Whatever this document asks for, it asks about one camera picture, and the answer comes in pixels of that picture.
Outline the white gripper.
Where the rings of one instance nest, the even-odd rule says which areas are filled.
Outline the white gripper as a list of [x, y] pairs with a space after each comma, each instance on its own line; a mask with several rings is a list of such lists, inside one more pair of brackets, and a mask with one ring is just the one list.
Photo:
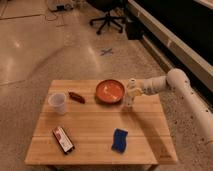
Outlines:
[[143, 92], [146, 95], [152, 95], [153, 94], [153, 82], [152, 82], [151, 78], [144, 79], [144, 80], [136, 79], [135, 85], [136, 86], [142, 86], [143, 91], [140, 88], [129, 89], [128, 95], [130, 97], [141, 96], [143, 94]]

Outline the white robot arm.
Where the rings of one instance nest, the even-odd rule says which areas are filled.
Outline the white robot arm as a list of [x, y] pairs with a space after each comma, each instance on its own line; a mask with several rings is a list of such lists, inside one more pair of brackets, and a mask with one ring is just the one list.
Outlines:
[[213, 142], [213, 113], [196, 95], [189, 78], [181, 69], [171, 69], [164, 76], [143, 79], [141, 82], [130, 79], [126, 87], [125, 100], [127, 105], [131, 106], [136, 96], [155, 95], [165, 90], [172, 90], [185, 101], [195, 114], [206, 142]]

